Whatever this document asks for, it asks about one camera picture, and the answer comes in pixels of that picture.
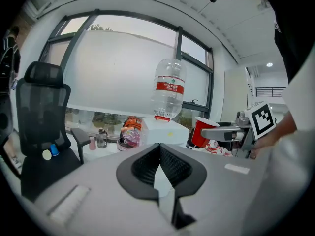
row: person's hand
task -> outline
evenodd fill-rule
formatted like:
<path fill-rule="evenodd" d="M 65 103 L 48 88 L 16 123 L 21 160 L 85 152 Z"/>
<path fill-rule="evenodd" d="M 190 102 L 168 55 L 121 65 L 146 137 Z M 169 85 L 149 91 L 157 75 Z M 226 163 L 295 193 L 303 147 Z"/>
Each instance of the person's hand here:
<path fill-rule="evenodd" d="M 254 145 L 254 148 L 251 151 L 250 157 L 252 159 L 255 159 L 262 148 L 273 146 L 278 140 L 279 140 L 279 136 L 277 135 L 276 132 L 274 132 L 274 130 L 269 132 L 267 135 L 258 139 L 256 144 Z"/>

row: water bottle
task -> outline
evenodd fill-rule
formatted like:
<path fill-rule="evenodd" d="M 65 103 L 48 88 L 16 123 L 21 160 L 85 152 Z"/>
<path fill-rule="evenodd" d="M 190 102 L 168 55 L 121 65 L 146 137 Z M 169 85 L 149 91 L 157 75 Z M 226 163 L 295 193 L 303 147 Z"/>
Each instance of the water bottle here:
<path fill-rule="evenodd" d="M 96 140 L 97 140 L 97 146 L 99 148 L 107 147 L 107 143 L 108 143 L 107 132 L 103 128 L 99 129 L 98 134 L 96 135 Z"/>
<path fill-rule="evenodd" d="M 156 70 L 151 97 L 155 118 L 170 121 L 181 109 L 186 80 L 186 67 L 180 60 L 164 59 Z"/>

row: chair armrest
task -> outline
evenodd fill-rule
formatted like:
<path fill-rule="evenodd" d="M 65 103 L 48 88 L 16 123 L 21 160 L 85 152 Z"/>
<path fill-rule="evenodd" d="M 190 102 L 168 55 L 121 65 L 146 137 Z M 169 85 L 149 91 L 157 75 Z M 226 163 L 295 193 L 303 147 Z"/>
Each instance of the chair armrest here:
<path fill-rule="evenodd" d="M 71 134 L 73 135 L 75 141 L 78 144 L 78 152 L 79 152 L 81 164 L 84 164 L 82 147 L 84 145 L 89 144 L 91 142 L 91 140 L 88 137 L 88 135 L 80 128 L 72 128 Z"/>
<path fill-rule="evenodd" d="M 78 145 L 83 147 L 84 145 L 87 145 L 91 142 L 88 135 L 80 128 L 72 128 L 71 134 L 73 135 L 75 141 Z"/>

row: pink cup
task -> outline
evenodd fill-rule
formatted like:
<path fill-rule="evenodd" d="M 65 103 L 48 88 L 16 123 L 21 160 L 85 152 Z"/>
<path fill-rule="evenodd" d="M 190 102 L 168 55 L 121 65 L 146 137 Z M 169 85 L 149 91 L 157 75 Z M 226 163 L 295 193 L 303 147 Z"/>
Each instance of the pink cup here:
<path fill-rule="evenodd" d="M 96 142 L 95 142 L 95 138 L 94 137 L 90 137 L 90 144 L 89 144 L 89 148 L 90 150 L 96 150 Z"/>

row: black shirt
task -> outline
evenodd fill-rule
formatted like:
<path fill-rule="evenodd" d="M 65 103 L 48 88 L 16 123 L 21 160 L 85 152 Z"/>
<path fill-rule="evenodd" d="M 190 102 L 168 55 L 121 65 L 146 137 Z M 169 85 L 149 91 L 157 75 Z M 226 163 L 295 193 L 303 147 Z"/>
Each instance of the black shirt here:
<path fill-rule="evenodd" d="M 19 72 L 21 55 L 19 48 L 15 47 L 16 42 L 13 37 L 8 37 L 8 45 L 9 47 L 13 47 L 14 49 L 14 72 Z"/>
<path fill-rule="evenodd" d="M 289 82 L 308 57 L 315 40 L 312 0 L 268 0 L 280 31 L 275 42 L 283 57 Z"/>

